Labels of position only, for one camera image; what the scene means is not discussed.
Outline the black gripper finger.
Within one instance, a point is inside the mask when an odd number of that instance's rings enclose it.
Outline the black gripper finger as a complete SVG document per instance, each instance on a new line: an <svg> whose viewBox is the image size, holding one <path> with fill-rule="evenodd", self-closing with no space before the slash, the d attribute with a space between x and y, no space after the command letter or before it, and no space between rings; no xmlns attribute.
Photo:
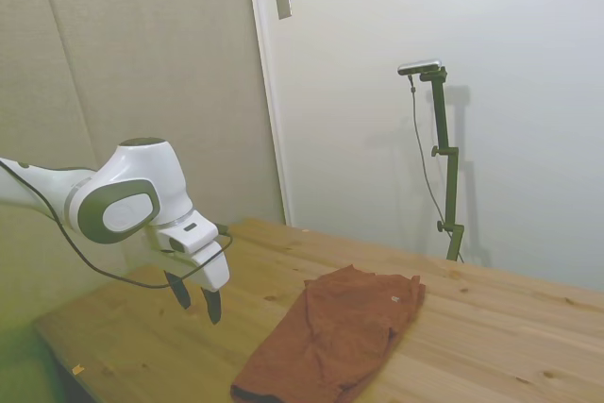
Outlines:
<svg viewBox="0 0 604 403"><path fill-rule="evenodd" d="M206 301L207 313L210 321L217 325L222 317L222 300L219 291L211 291L203 288L202 294Z"/></svg>
<svg viewBox="0 0 604 403"><path fill-rule="evenodd" d="M180 306L186 310L191 306L190 294L183 283L183 279L167 271L164 272L169 288L172 290Z"/></svg>

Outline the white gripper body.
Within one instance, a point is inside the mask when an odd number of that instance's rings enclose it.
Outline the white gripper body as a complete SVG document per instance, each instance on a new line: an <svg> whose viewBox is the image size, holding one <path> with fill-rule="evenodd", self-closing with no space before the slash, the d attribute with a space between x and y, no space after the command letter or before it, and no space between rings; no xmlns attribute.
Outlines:
<svg viewBox="0 0 604 403"><path fill-rule="evenodd" d="M215 241L195 252L159 252L159 267L212 292L219 291L230 277L225 253Z"/></svg>

